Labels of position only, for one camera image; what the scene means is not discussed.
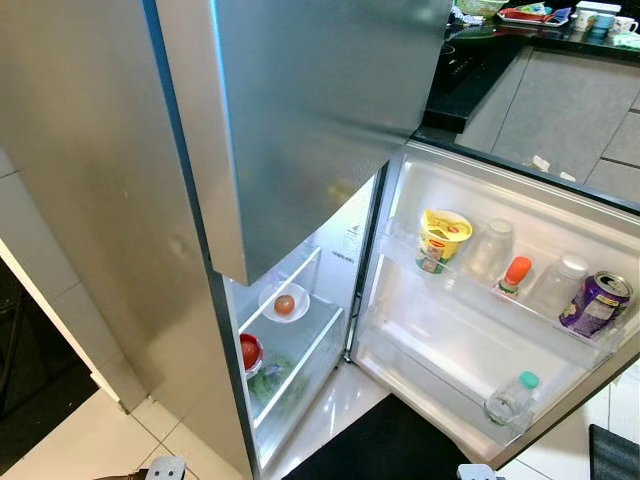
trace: white tile floor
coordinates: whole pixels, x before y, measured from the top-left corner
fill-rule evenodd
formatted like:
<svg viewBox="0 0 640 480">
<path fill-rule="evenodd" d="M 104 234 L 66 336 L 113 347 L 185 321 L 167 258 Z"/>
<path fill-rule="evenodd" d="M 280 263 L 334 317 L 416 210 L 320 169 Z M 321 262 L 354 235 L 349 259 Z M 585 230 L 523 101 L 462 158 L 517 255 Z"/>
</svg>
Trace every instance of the white tile floor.
<svg viewBox="0 0 640 480">
<path fill-rule="evenodd" d="M 499 473 L 507 480 L 589 478 L 588 426 L 595 423 L 635 442 L 640 437 L 640 365 L 632 366 Z M 277 478 L 325 444 L 388 392 L 357 367 L 343 365 L 318 396 L 279 458 Z M 14 465 L 3 480 L 89 480 L 124 475 L 155 457 L 182 455 L 188 480 L 239 479 L 240 475 L 157 402 L 145 401 L 125 415 L 98 391 Z"/>
</svg>

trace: black countertop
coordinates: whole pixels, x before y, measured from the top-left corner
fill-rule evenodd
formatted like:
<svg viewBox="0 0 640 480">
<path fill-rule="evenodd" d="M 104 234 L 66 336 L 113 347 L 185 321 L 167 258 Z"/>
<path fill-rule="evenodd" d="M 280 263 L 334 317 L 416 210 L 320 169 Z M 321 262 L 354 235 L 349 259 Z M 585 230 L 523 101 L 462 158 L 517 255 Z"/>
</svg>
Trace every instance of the black countertop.
<svg viewBox="0 0 640 480">
<path fill-rule="evenodd" d="M 616 47 L 608 36 L 575 32 L 568 27 L 541 28 L 495 20 L 482 27 L 450 27 L 445 35 L 445 44 L 456 49 L 454 55 L 472 58 L 472 61 L 463 65 L 466 73 L 458 75 L 464 78 L 452 81 L 447 75 L 447 70 L 451 70 L 450 61 L 447 56 L 441 56 L 422 126 L 454 133 L 464 131 L 475 108 L 527 45 L 640 67 L 640 51 Z"/>
</svg>

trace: small bowl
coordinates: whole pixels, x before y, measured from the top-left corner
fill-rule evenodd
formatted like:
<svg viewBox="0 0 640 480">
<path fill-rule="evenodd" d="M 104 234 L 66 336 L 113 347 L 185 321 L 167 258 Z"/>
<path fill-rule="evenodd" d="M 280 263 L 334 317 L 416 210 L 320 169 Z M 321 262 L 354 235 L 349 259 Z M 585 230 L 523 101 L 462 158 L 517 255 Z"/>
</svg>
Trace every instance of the small bowl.
<svg viewBox="0 0 640 480">
<path fill-rule="evenodd" d="M 255 376 L 255 374 L 258 373 L 258 370 L 260 370 L 260 368 L 262 367 L 262 361 L 264 360 L 264 347 L 260 343 L 260 340 L 257 339 L 257 337 L 254 337 L 253 335 L 249 335 L 248 333 L 241 333 L 240 334 L 240 342 L 241 342 L 241 344 L 242 344 L 242 340 L 246 340 L 246 341 L 249 341 L 251 343 L 255 343 L 256 346 L 258 347 L 258 351 L 259 351 L 258 359 L 255 361 L 255 363 L 253 365 L 251 365 L 251 367 L 244 369 L 244 372 L 247 375 L 247 380 L 248 380 L 251 377 Z"/>
<path fill-rule="evenodd" d="M 260 296 L 258 297 L 258 304 L 262 305 L 266 302 L 271 295 L 282 285 L 282 282 L 273 283 L 267 286 L 262 292 L 260 292 Z M 309 293 L 302 288 L 297 283 L 290 283 L 286 287 L 282 289 L 280 295 L 291 295 L 295 302 L 295 306 L 293 307 L 293 311 L 289 315 L 281 315 L 276 312 L 274 308 L 275 299 L 271 302 L 271 305 L 267 305 L 266 308 L 262 311 L 265 317 L 269 320 L 273 320 L 278 323 L 292 323 L 304 316 L 305 313 L 309 310 L 309 306 L 311 305 L 311 299 L 309 298 Z"/>
</svg>

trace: tomato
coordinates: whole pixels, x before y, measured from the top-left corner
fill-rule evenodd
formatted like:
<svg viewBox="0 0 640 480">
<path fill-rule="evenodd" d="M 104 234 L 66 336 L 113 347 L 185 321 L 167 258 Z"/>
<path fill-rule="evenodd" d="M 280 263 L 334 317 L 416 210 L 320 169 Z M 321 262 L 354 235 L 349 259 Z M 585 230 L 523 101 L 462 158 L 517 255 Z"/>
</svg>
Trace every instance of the tomato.
<svg viewBox="0 0 640 480">
<path fill-rule="evenodd" d="M 242 361 L 244 362 L 244 369 L 251 368 L 258 361 L 260 356 L 260 349 L 251 340 L 242 340 Z"/>
<path fill-rule="evenodd" d="M 295 306 L 296 301 L 291 295 L 280 295 L 276 298 L 276 303 L 273 305 L 273 308 L 280 315 L 289 315 L 293 312 Z"/>
</svg>

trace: bottle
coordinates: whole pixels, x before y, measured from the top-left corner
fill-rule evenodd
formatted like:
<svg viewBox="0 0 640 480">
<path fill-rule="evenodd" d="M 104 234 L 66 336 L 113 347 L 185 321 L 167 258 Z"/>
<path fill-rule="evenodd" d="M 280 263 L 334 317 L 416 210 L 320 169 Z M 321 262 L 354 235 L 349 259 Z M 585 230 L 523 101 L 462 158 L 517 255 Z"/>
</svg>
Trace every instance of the bottle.
<svg viewBox="0 0 640 480">
<path fill-rule="evenodd" d="M 516 298 L 518 296 L 518 284 L 527 276 L 527 273 L 531 270 L 531 265 L 531 260 L 527 257 L 514 258 L 504 278 L 496 283 L 494 289 L 505 297 Z"/>
<path fill-rule="evenodd" d="M 575 297 L 587 275 L 587 262 L 567 253 L 547 267 L 527 295 L 525 305 L 546 316 L 557 318 Z"/>
<path fill-rule="evenodd" d="M 512 230 L 502 218 L 491 220 L 465 256 L 462 271 L 482 283 L 493 284 L 511 257 Z"/>
<path fill-rule="evenodd" d="M 530 410 L 538 385 L 540 385 L 540 379 L 535 373 L 522 372 L 518 378 L 500 387 L 485 400 L 485 413 L 497 425 L 504 426 L 512 423 Z"/>
</svg>

